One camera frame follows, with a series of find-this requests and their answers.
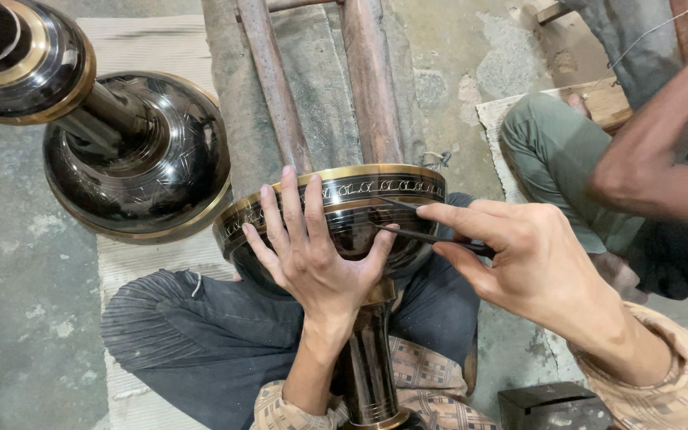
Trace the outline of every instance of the dark pants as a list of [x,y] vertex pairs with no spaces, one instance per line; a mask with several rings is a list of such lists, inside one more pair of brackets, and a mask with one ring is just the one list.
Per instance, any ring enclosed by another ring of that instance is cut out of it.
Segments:
[[[451,194],[449,203],[472,199]],[[442,236],[452,234],[448,229]],[[209,428],[247,429],[259,389],[288,375],[303,311],[293,299],[257,291],[248,282],[159,270],[129,282],[102,316],[102,338],[121,367]],[[433,254],[397,280],[402,301],[391,335],[463,365],[472,346],[479,298],[443,258]]]

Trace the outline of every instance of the finger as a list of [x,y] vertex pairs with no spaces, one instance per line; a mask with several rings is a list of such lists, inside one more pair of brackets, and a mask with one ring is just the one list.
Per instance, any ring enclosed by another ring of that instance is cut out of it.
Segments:
[[273,187],[265,184],[260,191],[262,196],[262,211],[264,212],[264,222],[267,224],[267,238],[270,239],[275,251],[284,254],[291,249],[291,240],[288,239],[281,211],[278,210],[278,199],[275,197]]
[[490,291],[498,284],[491,269],[481,262],[476,254],[463,246],[451,242],[437,242],[432,248],[469,281],[479,297],[489,297]]
[[477,212],[487,213],[493,217],[512,217],[515,206],[510,203],[495,200],[474,200],[467,207],[468,209],[476,210]]
[[309,241],[307,238],[307,226],[304,225],[304,215],[301,211],[301,201],[299,199],[299,183],[293,166],[283,168],[281,200],[283,201],[283,220],[286,222],[291,245],[306,245]]
[[282,286],[284,277],[278,255],[275,254],[272,249],[267,248],[267,245],[264,244],[264,240],[259,236],[259,232],[256,231],[256,227],[252,224],[243,224],[243,234],[246,235],[248,244],[251,249],[254,250],[254,254],[256,254],[259,262],[267,268],[275,282]]
[[[397,224],[390,224],[387,227],[398,229]],[[373,239],[373,246],[368,256],[365,258],[365,267],[368,276],[376,277],[384,270],[384,265],[387,263],[387,257],[391,252],[392,245],[395,243],[396,234],[387,230],[381,230]]]
[[328,222],[323,210],[323,180],[319,174],[314,174],[307,183],[304,192],[304,220],[307,223],[307,233],[310,243],[318,246],[333,246],[328,233]]
[[507,218],[442,203],[419,207],[418,215],[444,224],[470,239],[483,240],[499,252],[508,245],[508,237],[514,227],[514,222]]

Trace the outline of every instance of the foot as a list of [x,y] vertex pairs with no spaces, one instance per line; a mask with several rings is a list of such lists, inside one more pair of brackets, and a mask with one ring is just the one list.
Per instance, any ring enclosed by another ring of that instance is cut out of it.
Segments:
[[615,290],[624,301],[643,305],[649,295],[636,289],[641,279],[631,269],[626,260],[611,252],[588,254],[598,274]]
[[567,104],[569,107],[580,112],[581,115],[586,116],[586,118],[591,119],[591,111],[588,110],[586,106],[586,101],[580,94],[570,94],[567,98]]

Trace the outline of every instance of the rope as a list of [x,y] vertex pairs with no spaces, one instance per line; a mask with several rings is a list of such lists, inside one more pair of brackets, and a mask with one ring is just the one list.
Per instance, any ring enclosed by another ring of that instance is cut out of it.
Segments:
[[673,18],[671,18],[671,19],[665,21],[664,23],[662,23],[662,24],[660,24],[660,25],[658,25],[658,26],[656,26],[656,27],[654,27],[654,28],[652,28],[652,29],[650,29],[650,30],[647,30],[644,34],[642,34],[638,39],[636,39],[636,42],[634,42],[633,44],[631,44],[631,46],[630,46],[627,50],[625,50],[625,52],[617,59],[617,61],[615,62],[615,64],[612,64],[612,65],[607,69],[607,71],[604,72],[604,74],[602,75],[602,77],[599,78],[599,80],[596,82],[596,84],[594,84],[593,87],[591,87],[591,89],[588,91],[588,93],[584,93],[584,94],[582,95],[583,99],[586,100],[587,98],[589,98],[589,97],[591,96],[591,93],[593,93],[593,91],[596,89],[596,87],[598,86],[598,84],[601,83],[602,80],[604,80],[604,78],[607,77],[607,74],[609,74],[609,71],[610,71],[610,70],[615,70],[615,66],[617,66],[618,64],[620,64],[620,61],[622,61],[622,59],[625,58],[625,55],[627,55],[627,53],[630,52],[631,49],[633,49],[633,48],[636,46],[636,44],[638,44],[638,43],[641,41],[641,39],[645,38],[645,37],[646,37],[648,34],[650,34],[650,33],[653,33],[653,32],[655,32],[655,31],[657,31],[657,30],[660,30],[662,27],[665,27],[667,24],[670,24],[671,22],[674,22],[676,19],[681,18],[681,17],[683,17],[683,15],[686,15],[686,14],[688,14],[688,9],[685,10],[684,12],[681,12],[679,15],[676,15],[676,16],[674,16]]

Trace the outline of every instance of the shirt sleeve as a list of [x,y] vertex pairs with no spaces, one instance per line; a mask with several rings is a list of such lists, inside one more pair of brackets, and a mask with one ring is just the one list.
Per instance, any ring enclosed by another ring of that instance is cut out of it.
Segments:
[[310,415],[291,402],[286,402],[283,400],[284,384],[285,381],[275,381],[259,390],[254,402],[251,430],[336,430],[346,419],[346,415],[342,415],[342,410],[346,408],[337,399],[332,400],[325,416]]
[[576,350],[578,365],[617,422],[626,428],[688,428],[688,330],[651,309],[631,303],[625,306],[673,350],[673,365],[665,379],[656,386],[630,386],[608,376],[591,357]]

